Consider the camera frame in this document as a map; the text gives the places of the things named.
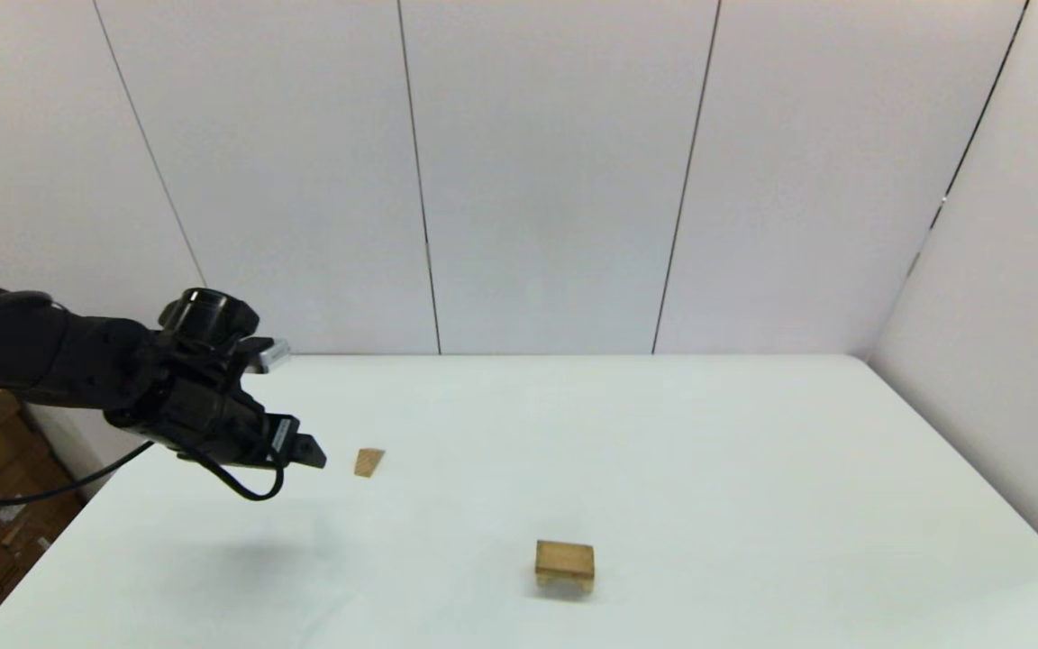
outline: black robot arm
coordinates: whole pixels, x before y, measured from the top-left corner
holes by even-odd
[[[248,337],[258,317],[247,304],[189,289],[160,325],[83,318],[45,293],[0,289],[0,387],[32,403],[103,410],[115,427],[198,461],[252,501],[275,495],[292,461],[325,466],[297,418],[268,413],[240,385],[275,345]],[[249,492],[222,465],[275,468],[276,484],[267,494]]]

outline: black cable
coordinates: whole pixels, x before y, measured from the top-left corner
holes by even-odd
[[[197,448],[190,447],[188,443],[182,442],[179,439],[171,439],[171,441],[177,444],[177,448],[182,449],[182,452],[186,453],[191,460],[198,461],[211,474],[215,474],[215,478],[222,481],[222,484],[228,486],[235,490],[239,495],[246,497],[247,501],[254,501],[260,503],[263,501],[270,501],[270,498],[275,497],[279,490],[283,488],[283,465],[275,463],[275,484],[271,485],[271,490],[267,493],[255,493],[252,490],[245,488],[242,483],[240,483],[226,468],[219,465],[218,461],[211,460],[211,457]]]
[[[108,465],[108,467],[100,468],[99,471],[94,471],[93,474],[87,476],[86,478],[82,478],[82,480],[75,481],[69,485],[60,486],[60,488],[46,490],[46,492],[36,493],[33,495],[0,498],[0,507],[9,507],[11,505],[26,505],[29,503],[35,503],[37,501],[45,501],[45,498],[47,497],[54,497],[55,495],[69,492],[69,490],[71,489],[81,488],[81,486],[98,481],[103,476],[122,467],[122,465],[127,464],[128,461],[135,459],[135,457],[139,457],[141,453],[143,453],[144,451],[146,451],[148,448],[152,447],[155,447],[155,442],[149,440],[147,443],[141,444],[141,447],[134,449],[131,453],[124,455],[122,457],[120,457],[118,461],[116,461],[111,465]]]

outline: white table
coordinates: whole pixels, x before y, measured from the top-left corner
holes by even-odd
[[[303,357],[247,387],[328,468],[252,504],[147,453],[0,648],[1038,646],[1038,537],[853,358]],[[541,538],[595,546],[592,597],[536,590]]]

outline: wall panel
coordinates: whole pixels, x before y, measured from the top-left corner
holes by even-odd
[[[726,1],[658,351],[865,356],[1021,5]]]
[[[395,3],[99,3],[211,288],[299,352],[434,353]]]
[[[713,0],[404,0],[444,352],[648,352]]]

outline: box label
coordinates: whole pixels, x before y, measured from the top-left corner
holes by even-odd
[[[279,424],[279,430],[275,431],[275,439],[271,440],[271,445],[275,448],[276,453],[283,452],[283,442],[288,440],[290,428],[291,420],[283,420],[283,423]]]
[[[22,510],[24,509],[26,509],[25,505],[13,505],[10,507],[3,507],[3,509],[0,509],[0,521],[10,522],[16,520],[16,518],[18,518],[18,514],[22,514]]]

